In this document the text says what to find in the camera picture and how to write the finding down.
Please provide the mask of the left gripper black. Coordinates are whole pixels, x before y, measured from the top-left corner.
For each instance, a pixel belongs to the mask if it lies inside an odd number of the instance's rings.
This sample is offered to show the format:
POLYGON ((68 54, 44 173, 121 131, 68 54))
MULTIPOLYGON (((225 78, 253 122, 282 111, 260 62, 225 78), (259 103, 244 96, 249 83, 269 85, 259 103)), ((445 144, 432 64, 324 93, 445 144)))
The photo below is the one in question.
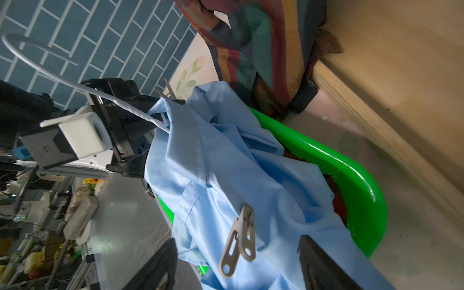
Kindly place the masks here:
MULTIPOLYGON (((142 95, 133 80, 88 79, 81 84, 110 94, 143 112, 147 112, 159 100, 156 96, 142 95)), ((151 146, 146 134, 155 129, 155 125, 95 94, 90 94, 88 100, 112 140, 113 157, 106 169, 125 177, 144 177, 151 146)))

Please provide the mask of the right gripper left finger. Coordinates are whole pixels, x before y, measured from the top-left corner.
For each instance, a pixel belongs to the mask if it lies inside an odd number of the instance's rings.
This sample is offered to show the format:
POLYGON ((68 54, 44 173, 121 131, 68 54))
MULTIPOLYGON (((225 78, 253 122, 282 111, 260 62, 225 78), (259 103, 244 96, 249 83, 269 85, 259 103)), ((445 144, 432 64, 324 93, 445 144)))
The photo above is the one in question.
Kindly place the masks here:
POLYGON ((124 290, 172 290, 178 250, 175 239, 167 240, 136 275, 123 287, 124 290))

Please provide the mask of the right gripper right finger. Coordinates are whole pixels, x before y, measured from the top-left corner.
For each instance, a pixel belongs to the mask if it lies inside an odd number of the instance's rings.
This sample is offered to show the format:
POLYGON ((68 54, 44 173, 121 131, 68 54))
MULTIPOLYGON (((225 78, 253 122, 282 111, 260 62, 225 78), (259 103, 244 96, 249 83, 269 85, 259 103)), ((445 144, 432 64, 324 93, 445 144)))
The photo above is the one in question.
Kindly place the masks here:
POLYGON ((310 236, 300 238, 298 255, 307 290, 361 290, 310 236))

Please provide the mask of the light blue shirt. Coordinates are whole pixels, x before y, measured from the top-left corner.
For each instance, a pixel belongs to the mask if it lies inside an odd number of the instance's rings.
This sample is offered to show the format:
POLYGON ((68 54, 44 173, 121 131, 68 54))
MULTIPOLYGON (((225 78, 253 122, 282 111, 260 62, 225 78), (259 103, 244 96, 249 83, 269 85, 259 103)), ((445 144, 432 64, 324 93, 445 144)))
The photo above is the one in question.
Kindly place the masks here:
POLYGON ((149 110, 156 113, 167 114, 169 131, 155 130, 145 180, 175 214, 180 259, 208 267, 205 290, 304 289, 303 235, 365 290, 392 288, 334 211, 319 167, 286 158, 228 83, 196 87, 185 105, 161 99, 149 110), (225 278, 219 263, 244 204, 254 210, 257 256, 225 278))

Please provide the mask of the white wire hanger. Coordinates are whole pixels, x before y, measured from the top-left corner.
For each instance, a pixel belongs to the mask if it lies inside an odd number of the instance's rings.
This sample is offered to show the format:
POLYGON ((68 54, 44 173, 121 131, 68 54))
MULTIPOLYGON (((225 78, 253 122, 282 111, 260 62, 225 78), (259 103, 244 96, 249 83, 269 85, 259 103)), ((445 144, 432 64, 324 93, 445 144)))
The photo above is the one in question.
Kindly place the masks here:
POLYGON ((8 33, 8 34, 3 35, 2 36, 2 42, 15 56, 17 56, 20 60, 22 60, 23 62, 25 62, 26 64, 28 64, 32 68, 34 68, 35 70, 39 71, 40 73, 54 79, 57 82, 68 85, 69 87, 73 87, 76 90, 80 90, 80 91, 83 91, 85 93, 92 94, 92 95, 97 95, 97 96, 99 96, 99 97, 101 97, 103 99, 109 100, 112 103, 114 103, 115 105, 117 105, 118 107, 124 109, 125 111, 128 111, 128 112, 134 114, 135 116, 140 117, 143 120, 154 124, 156 127, 160 128, 164 132, 166 132, 166 133, 170 132, 170 130, 168 128, 169 122, 168 122, 166 116, 162 115, 162 120, 163 121, 159 121, 159 120, 151 117, 149 114, 147 114, 147 113, 145 113, 143 111, 140 111, 136 107, 134 107, 134 106, 126 103, 125 101, 120 100, 120 99, 118 99, 118 98, 116 98, 116 97, 114 97, 112 95, 101 92, 101 91, 99 91, 97 89, 92 89, 92 88, 87 87, 85 85, 82 85, 80 83, 69 81, 64 77, 62 77, 62 76, 60 76, 58 74, 55 74, 55 73, 51 72, 50 70, 47 70, 41 64, 35 62, 32 58, 27 56, 19 48, 19 44, 26 44, 26 45, 34 46, 36 48, 40 48, 44 52, 52 54, 52 55, 54 55, 54 56, 56 56, 56 57, 58 57, 60 59, 63 59, 63 60, 65 60, 65 61, 67 61, 67 62, 69 62, 69 63, 71 63, 73 65, 79 66, 79 63, 77 61, 75 61, 74 59, 72 59, 68 55, 64 54, 63 52, 60 52, 60 51, 58 51, 58 50, 56 50, 54 48, 51 48, 51 47, 49 47, 49 46, 47 46, 47 45, 45 45, 43 43, 40 43, 40 42, 38 42, 38 41, 36 41, 34 39, 31 39, 29 37, 22 36, 22 35, 17 35, 17 34, 13 34, 13 33, 8 33))

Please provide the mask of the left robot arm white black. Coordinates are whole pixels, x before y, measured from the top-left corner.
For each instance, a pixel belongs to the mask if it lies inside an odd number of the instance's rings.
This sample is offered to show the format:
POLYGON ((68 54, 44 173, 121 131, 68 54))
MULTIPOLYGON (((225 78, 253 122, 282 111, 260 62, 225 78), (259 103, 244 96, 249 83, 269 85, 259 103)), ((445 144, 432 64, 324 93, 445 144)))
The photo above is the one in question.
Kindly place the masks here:
POLYGON ((11 161, 34 161, 40 169, 89 167, 142 178, 155 125, 102 98, 106 93, 147 113, 160 97, 143 95, 132 80, 89 79, 87 103, 60 110, 47 94, 1 82, 1 147, 11 161))

